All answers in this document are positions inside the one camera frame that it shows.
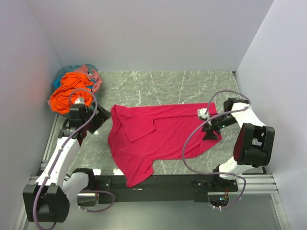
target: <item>red polo shirt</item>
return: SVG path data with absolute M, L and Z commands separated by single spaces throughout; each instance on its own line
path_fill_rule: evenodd
M 191 132 L 203 121 L 197 110 L 208 103 L 172 104 L 127 108 L 114 105 L 113 127 L 109 135 L 113 159 L 127 178 L 127 187 L 135 186 L 153 172 L 154 160 L 182 159 L 182 148 Z M 214 103 L 209 113 L 216 114 Z M 218 140 L 202 138 L 199 129 L 189 141 L 185 157 L 194 158 L 214 146 Z

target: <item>cable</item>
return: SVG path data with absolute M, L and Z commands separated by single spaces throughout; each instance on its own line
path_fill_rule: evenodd
M 68 179 L 70 179 L 70 177 L 71 176 L 69 176 L 69 174 L 67 173 L 67 174 L 65 174 L 65 176 L 67 176 L 68 177 Z M 66 180 L 65 178 L 64 178 L 64 181 L 68 181 L 68 180 Z
M 86 92 L 89 92 L 89 93 L 92 95 L 92 97 L 93 97 L 93 99 L 94 99 L 94 101 L 95 101 L 95 109 L 94 109 L 94 112 L 93 112 L 93 114 L 91 115 L 91 117 L 90 117 L 83 125 L 81 125 L 79 128 L 77 128 L 72 134 L 70 134 L 69 137 L 63 142 L 61 148 L 59 149 L 59 151 L 58 151 L 58 153 L 57 153 L 57 155 L 56 155 L 56 157 L 55 157 L 55 159 L 54 159 L 54 161 L 53 161 L 53 163 L 52 163 L 52 165 L 51 165 L 51 167 L 50 167 L 50 169 L 49 169 L 49 171 L 48 171 L 48 175 L 51 175 L 52 170 L 54 169 L 54 167 L 55 167 L 55 165 L 56 165 L 56 163 L 57 163 L 57 161 L 58 161 L 58 159 L 59 159 L 59 157 L 60 157 L 60 154 L 61 154 L 61 152 L 63 151 L 63 149 L 64 149 L 65 145 L 67 144 L 67 142 L 68 142 L 76 133 L 78 133 L 81 129 L 83 129 L 83 128 L 93 119 L 93 117 L 96 115 L 97 107 L 98 107 L 97 99 L 96 99 L 96 97 L 94 96 L 94 94 L 93 94 L 90 90 L 87 90 L 87 89 L 75 89 L 75 90 L 73 90 L 73 91 L 71 92 L 71 94 L 69 95 L 69 102 L 71 102 L 71 96 L 72 96 L 73 93 L 75 93 L 76 91 L 86 91 Z M 37 218 L 37 203 L 38 203 L 40 194 L 42 193 L 42 190 L 43 190 L 44 186 L 45 186 L 46 183 L 47 183 L 47 180 L 48 180 L 48 176 L 46 176 L 46 177 L 44 178 L 44 180 L 43 180 L 41 186 L 39 187 L 38 192 L 37 192 L 37 194 L 36 194 L 36 196 L 35 196 L 34 205 L 33 205 L 33 219 L 34 219 L 35 225 L 37 226 L 37 228 L 38 228 L 39 230 L 52 230 L 52 229 L 55 227 L 55 225 L 56 225 L 56 222 L 55 222 L 55 223 L 53 223 L 53 225 L 51 226 L 51 228 L 45 229 L 45 228 L 43 228 L 43 227 L 39 224 L 38 218 Z M 105 192 L 105 191 L 96 191 L 96 192 L 97 192 L 97 193 L 98 193 L 98 192 L 100 192 L 100 193 L 109 193 L 109 192 Z
M 222 92 L 233 92 L 233 93 L 239 94 L 240 96 L 242 96 L 242 97 L 244 97 L 245 99 L 247 99 L 247 100 L 248 100 L 248 104 L 251 105 L 250 99 L 249 99 L 248 97 L 246 97 L 245 95 L 243 95 L 243 94 L 241 94 L 241 93 L 239 93 L 239 92 L 233 91 L 233 90 L 221 90 L 221 91 L 216 92 L 216 93 L 211 97 L 211 99 L 210 99 L 210 101 L 209 101 L 209 104 L 208 104 L 208 108 L 207 108 L 207 110 L 206 110 L 206 113 L 209 111 L 211 102 L 212 102 L 212 100 L 214 99 L 214 97 L 215 97 L 216 95 L 218 95 L 219 93 L 222 93 Z M 228 115 L 228 114 L 231 114 L 231 113 L 243 112 L 243 111 L 247 110 L 248 108 L 249 108 L 249 106 L 246 106 L 246 107 L 243 108 L 243 109 L 223 112 L 223 113 L 221 113 L 221 114 L 216 114 L 216 115 L 214 115 L 214 116 L 208 118 L 206 121 L 204 121 L 201 125 L 199 125 L 199 126 L 190 134 L 190 136 L 189 136 L 188 139 L 186 140 L 186 142 L 185 142 L 185 144 L 184 144 L 184 146 L 183 146 L 183 149 L 182 149 L 182 160 L 183 160 L 183 163 L 184 163 L 185 166 L 186 166 L 188 169 L 190 169 L 192 172 L 197 173 L 197 174 L 202 174 L 202 175 L 231 175 L 231 176 L 235 176 L 235 177 L 237 177 L 237 178 L 239 178 L 239 179 L 241 179 L 241 180 L 244 181 L 244 185 L 243 185 L 243 188 L 242 188 L 241 193 L 239 194 L 239 196 L 238 196 L 231 204 L 229 204 L 229 205 L 227 205 L 227 206 L 225 206 L 225 207 L 221 207 L 221 208 L 220 208 L 220 207 L 216 207 L 217 209 L 228 208 L 228 207 L 234 205 L 236 202 L 238 202 L 238 200 L 242 197 L 242 195 L 243 195 L 243 193 L 244 193 L 244 191 L 245 191 L 246 179 L 245 179 L 244 177 L 242 177 L 242 176 L 239 176 L 239 175 L 236 175 L 236 174 L 230 173 L 230 172 L 201 172 L 201 171 L 197 171 L 197 170 L 191 168 L 191 167 L 188 165 L 186 159 L 184 158 L 184 154 L 185 154 L 185 151 L 186 151 L 186 147 L 187 147 L 187 145 L 188 145 L 188 142 L 189 142 L 190 139 L 192 138 L 192 136 L 193 136 L 201 127 L 203 127 L 205 124 L 207 124 L 209 121 L 212 121 L 213 119 L 215 119 L 215 118 L 217 118 L 217 117 L 224 116 L 224 115 Z
M 109 194 L 111 197 L 112 197 L 112 202 L 111 204 L 109 204 L 109 206 L 103 208 L 103 209 L 100 209 L 100 210 L 88 210 L 88 209 L 85 209 L 83 207 L 80 207 L 80 209 L 86 211 L 86 212 L 102 212 L 102 211 L 105 211 L 107 209 L 109 209 L 115 202 L 115 196 L 113 193 L 111 192 L 108 192 L 108 191 L 98 191 L 98 190 L 93 190 L 93 191 L 89 191 L 89 190 L 82 190 L 81 191 L 82 193 L 106 193 L 106 194 Z

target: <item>metal frame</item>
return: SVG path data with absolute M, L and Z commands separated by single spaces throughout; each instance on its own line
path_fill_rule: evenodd
M 116 195 L 117 202 L 182 201 L 208 202 L 208 192 L 238 191 L 236 180 L 222 184 L 218 175 L 176 174 L 152 175 L 143 182 L 128 188 L 122 175 L 95 176 L 99 189 Z M 99 195 L 99 204 L 111 202 L 109 195 Z
M 280 224 L 281 230 L 290 230 L 290 225 L 287 220 L 286 213 L 284 211 L 282 202 L 280 200 L 279 194 L 271 194 L 278 222 Z
M 57 119 L 58 119 L 58 115 L 55 116 L 39 172 L 42 172 L 47 166 L 48 155 L 49 155 L 48 153 L 50 152 L 50 148 L 52 146 L 53 134 L 54 134 L 55 124 L 57 122 Z M 278 192 L 273 175 L 272 174 L 246 174 L 244 175 L 244 177 L 247 180 L 247 186 L 246 186 L 244 194 L 246 195 L 248 194 L 271 194 L 274 208 L 276 211 L 276 215 L 277 215 L 278 221 L 281 226 L 281 230 L 290 230 L 290 226 L 287 222 L 285 211 L 280 201 L 279 192 Z M 37 178 L 38 176 L 32 176 L 30 178 L 29 184 L 34 184 Z M 238 184 L 238 192 L 229 192 L 229 194 L 238 194 L 241 191 L 242 186 L 243 186 L 243 181 L 237 180 L 237 184 Z M 208 195 L 222 195 L 222 194 L 223 194 L 222 192 L 208 192 Z M 91 196 L 94 198 L 96 194 L 82 194 L 82 193 L 78 194 L 78 198 L 80 199 L 82 199 L 85 196 Z M 25 215 L 24 206 L 22 207 L 22 210 L 19 216 L 22 217 L 23 220 L 25 219 L 26 215 Z

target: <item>marble floor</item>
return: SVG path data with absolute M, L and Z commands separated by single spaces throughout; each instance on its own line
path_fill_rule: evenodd
M 135 107 L 202 103 L 208 102 L 216 91 L 238 91 L 236 80 L 230 71 L 101 71 L 99 74 L 103 84 L 96 97 L 98 103 L 109 111 L 114 104 Z M 218 112 L 223 109 L 223 102 L 231 96 L 235 95 L 224 93 L 216 96 L 214 102 Z M 48 158 L 55 149 L 57 134 L 64 120 L 62 116 L 57 118 Z M 93 135 L 88 134 L 69 173 L 76 168 L 93 168 L 101 170 L 103 175 L 120 174 L 107 142 L 111 128 L 112 119 L 109 119 Z M 223 139 L 202 155 L 189 159 L 189 165 L 199 171 L 211 172 L 233 155 L 238 132 L 238 125 L 222 129 Z M 192 173 L 182 160 L 155 161 L 153 165 L 154 174 Z M 258 168 L 252 172 L 262 173 L 263 170 Z

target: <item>white wall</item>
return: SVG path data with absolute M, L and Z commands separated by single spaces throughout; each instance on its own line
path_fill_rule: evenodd
M 237 70 L 273 0 L 27 0 L 63 65 Z
M 306 229 L 307 1 L 275 0 L 236 73 L 261 120 L 276 130 L 273 172 L 293 230 Z
M 0 229 L 11 230 L 54 115 L 46 100 L 61 64 L 24 0 L 0 6 Z

